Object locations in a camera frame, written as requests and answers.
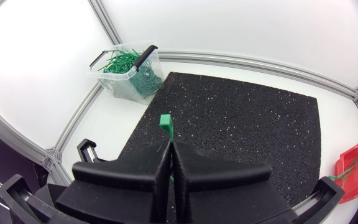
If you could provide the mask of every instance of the plastic storage box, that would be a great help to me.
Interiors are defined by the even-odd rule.
[[[164,78],[154,43],[114,45],[109,50],[102,51],[89,66],[87,74],[98,78],[100,84],[114,97],[148,105],[161,87]],[[118,62],[117,58],[112,58],[123,55],[123,52],[137,55],[139,58],[129,66],[125,59],[119,62],[127,65],[126,70],[129,69],[127,72],[110,72],[107,69],[111,65],[110,62]]]

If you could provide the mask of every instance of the speckled black mat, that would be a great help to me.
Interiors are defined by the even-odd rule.
[[[175,139],[223,159],[266,162],[271,183],[291,205],[319,177],[321,134],[316,98],[252,83],[170,73],[120,156],[168,139],[160,115],[170,113]],[[167,221],[175,221],[171,184]]]

